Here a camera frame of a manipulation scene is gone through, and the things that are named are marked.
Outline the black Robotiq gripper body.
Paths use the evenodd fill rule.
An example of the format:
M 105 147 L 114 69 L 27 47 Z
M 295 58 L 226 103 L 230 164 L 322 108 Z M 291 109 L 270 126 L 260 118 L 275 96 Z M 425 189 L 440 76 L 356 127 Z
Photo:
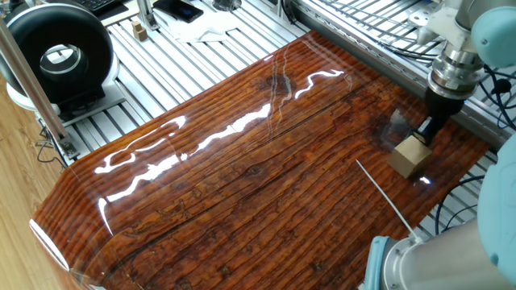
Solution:
M 430 123 L 440 125 L 443 125 L 451 116 L 458 114 L 464 106 L 464 100 L 440 96 L 430 88 L 425 92 L 424 102 Z

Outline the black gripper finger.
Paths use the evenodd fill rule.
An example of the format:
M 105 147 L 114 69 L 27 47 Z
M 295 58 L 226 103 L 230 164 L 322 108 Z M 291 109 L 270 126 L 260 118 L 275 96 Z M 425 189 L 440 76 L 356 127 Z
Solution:
M 432 139 L 435 137 L 433 118 L 427 116 L 426 119 L 412 131 L 412 135 L 422 143 L 431 143 Z
M 426 145 L 429 146 L 432 143 L 432 140 L 438 134 L 438 132 L 442 129 L 443 124 L 437 119 L 431 119 L 426 128 Z

